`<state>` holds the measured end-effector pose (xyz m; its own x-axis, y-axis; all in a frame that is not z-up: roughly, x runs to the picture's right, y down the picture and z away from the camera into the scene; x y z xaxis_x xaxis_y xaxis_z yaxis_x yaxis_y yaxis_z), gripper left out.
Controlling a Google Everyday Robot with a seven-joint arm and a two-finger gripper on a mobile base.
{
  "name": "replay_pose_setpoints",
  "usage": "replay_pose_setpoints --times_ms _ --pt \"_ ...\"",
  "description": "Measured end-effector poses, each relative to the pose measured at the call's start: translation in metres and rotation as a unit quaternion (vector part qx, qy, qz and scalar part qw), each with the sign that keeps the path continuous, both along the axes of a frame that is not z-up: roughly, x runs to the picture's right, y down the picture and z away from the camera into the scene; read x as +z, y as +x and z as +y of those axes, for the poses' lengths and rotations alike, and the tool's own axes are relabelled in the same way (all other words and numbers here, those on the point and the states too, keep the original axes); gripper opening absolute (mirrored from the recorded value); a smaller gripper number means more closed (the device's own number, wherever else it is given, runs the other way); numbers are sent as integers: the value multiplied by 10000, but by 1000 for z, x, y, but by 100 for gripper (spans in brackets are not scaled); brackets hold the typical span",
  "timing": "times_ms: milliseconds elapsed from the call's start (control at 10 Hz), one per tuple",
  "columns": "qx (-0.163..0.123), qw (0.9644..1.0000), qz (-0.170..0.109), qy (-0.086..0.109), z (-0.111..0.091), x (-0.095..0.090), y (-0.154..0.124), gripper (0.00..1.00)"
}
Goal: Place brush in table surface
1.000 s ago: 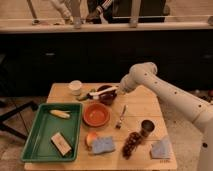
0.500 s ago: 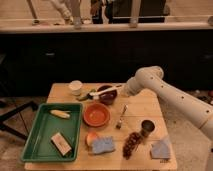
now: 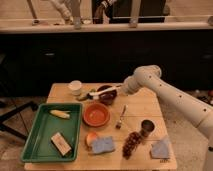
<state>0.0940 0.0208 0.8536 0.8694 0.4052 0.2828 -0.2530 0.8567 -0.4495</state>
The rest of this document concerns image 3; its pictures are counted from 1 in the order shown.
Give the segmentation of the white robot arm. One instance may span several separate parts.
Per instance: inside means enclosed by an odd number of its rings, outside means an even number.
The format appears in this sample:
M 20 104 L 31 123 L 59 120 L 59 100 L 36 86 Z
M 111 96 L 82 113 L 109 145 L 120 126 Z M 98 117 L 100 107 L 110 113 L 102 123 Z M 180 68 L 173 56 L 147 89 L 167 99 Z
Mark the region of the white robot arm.
M 213 171 L 213 106 L 169 85 L 161 75 L 157 65 L 137 67 L 121 84 L 121 91 L 132 95 L 146 87 L 179 110 L 208 139 L 203 171 Z

